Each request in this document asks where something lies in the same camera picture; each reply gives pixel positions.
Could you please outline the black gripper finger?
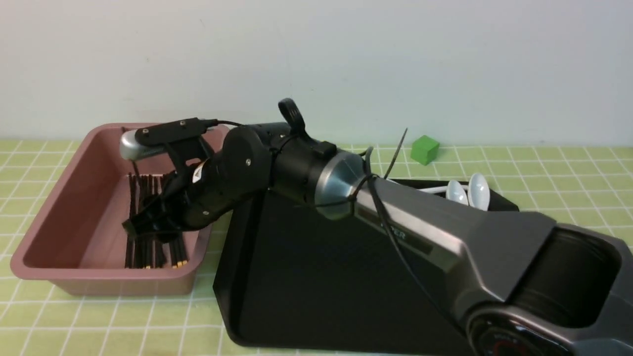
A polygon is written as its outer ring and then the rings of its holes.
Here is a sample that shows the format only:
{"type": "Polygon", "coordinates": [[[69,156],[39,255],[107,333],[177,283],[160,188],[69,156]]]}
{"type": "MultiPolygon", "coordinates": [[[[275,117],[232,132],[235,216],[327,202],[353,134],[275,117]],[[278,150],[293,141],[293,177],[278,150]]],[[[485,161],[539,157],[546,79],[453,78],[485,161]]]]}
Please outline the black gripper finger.
{"type": "Polygon", "coordinates": [[[170,220],[134,220],[127,219],[122,223],[127,240],[141,242],[156,240],[169,243],[186,231],[186,225],[170,220]]]}

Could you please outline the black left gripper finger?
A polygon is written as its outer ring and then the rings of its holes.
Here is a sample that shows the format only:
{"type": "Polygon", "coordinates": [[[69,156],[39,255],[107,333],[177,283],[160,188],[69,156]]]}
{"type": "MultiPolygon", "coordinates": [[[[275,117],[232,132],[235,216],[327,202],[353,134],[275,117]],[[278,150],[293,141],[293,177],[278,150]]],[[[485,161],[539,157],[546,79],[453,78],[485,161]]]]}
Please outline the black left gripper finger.
{"type": "Polygon", "coordinates": [[[178,223],[177,200],[174,194],[154,194],[141,201],[140,211],[132,223],[178,223]]]}

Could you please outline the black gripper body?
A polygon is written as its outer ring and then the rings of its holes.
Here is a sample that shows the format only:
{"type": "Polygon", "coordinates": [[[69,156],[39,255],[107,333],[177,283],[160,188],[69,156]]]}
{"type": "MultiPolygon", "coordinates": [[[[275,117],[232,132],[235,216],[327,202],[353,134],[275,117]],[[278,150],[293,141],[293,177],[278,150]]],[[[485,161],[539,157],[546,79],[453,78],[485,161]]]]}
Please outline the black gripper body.
{"type": "Polygon", "coordinates": [[[261,142],[226,140],[201,169],[201,178],[163,198],[161,231],[195,231],[264,191],[271,181],[271,150],[261,142]]]}

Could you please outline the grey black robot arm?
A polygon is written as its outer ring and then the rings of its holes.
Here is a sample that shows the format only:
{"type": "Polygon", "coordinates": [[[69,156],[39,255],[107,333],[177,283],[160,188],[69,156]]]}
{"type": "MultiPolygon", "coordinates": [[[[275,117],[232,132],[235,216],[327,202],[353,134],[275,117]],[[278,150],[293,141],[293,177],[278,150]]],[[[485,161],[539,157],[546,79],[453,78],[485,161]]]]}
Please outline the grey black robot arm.
{"type": "Polygon", "coordinates": [[[185,119],[122,132],[132,162],[167,154],[160,194],[124,221],[129,240],[197,231],[262,191],[319,214],[356,217],[440,268],[434,306],[478,356],[630,356],[632,253],[620,238],[534,211],[490,212],[398,184],[353,153],[312,138],[295,101],[283,122],[232,122],[215,151],[205,133],[225,120],[185,119]]]}

